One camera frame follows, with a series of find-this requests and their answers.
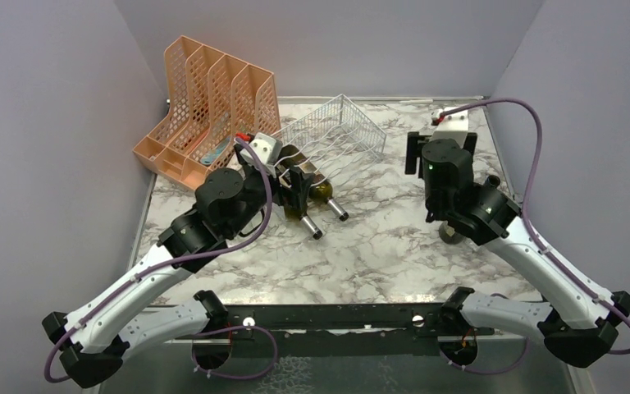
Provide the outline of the green wine bottle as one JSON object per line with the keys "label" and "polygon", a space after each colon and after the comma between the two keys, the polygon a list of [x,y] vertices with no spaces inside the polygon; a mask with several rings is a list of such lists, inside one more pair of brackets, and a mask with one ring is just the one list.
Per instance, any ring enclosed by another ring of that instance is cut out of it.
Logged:
{"label": "green wine bottle", "polygon": [[[490,174],[486,177],[483,186],[488,186],[493,189],[498,189],[502,183],[499,176]],[[466,239],[465,236],[458,233],[448,222],[443,222],[439,229],[438,234],[443,242],[448,245],[457,245]]]}
{"label": "green wine bottle", "polygon": [[349,219],[348,212],[334,198],[334,188],[331,182],[298,147],[292,144],[284,145],[281,148],[279,159],[286,166],[296,166],[306,174],[312,173],[314,178],[308,191],[308,197],[319,204],[326,204],[340,221],[345,222]]}
{"label": "green wine bottle", "polygon": [[322,230],[309,217],[308,208],[306,209],[284,209],[283,208],[283,210],[285,213],[285,217],[287,219],[300,222],[314,240],[319,240],[320,238],[322,238],[323,236]]}

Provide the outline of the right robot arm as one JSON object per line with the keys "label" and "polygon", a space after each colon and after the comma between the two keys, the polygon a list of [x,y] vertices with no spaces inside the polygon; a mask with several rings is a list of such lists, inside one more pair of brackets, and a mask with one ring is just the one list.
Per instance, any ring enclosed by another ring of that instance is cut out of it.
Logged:
{"label": "right robot arm", "polygon": [[500,178],[474,180],[473,152],[454,139],[407,135],[404,171],[424,181],[426,222],[445,222],[503,259],[543,300],[507,300],[459,287],[442,304],[439,320],[453,334],[493,328],[544,346],[553,356],[586,368],[613,353],[617,326],[630,314],[630,295],[609,291],[541,241],[520,207],[500,191]]}

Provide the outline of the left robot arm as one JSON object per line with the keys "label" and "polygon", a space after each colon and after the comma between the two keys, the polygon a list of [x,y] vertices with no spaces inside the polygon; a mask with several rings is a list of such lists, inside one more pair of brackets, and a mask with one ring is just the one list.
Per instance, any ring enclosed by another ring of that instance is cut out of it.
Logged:
{"label": "left robot arm", "polygon": [[227,310],[213,291],[199,291],[165,312],[143,311],[214,259],[254,243],[266,230],[272,205],[281,203],[284,189],[271,165],[211,172],[195,191],[192,208],[171,223],[130,271],[78,309],[52,312],[43,319],[54,345],[44,379],[94,387],[129,359],[165,341],[224,332]]}

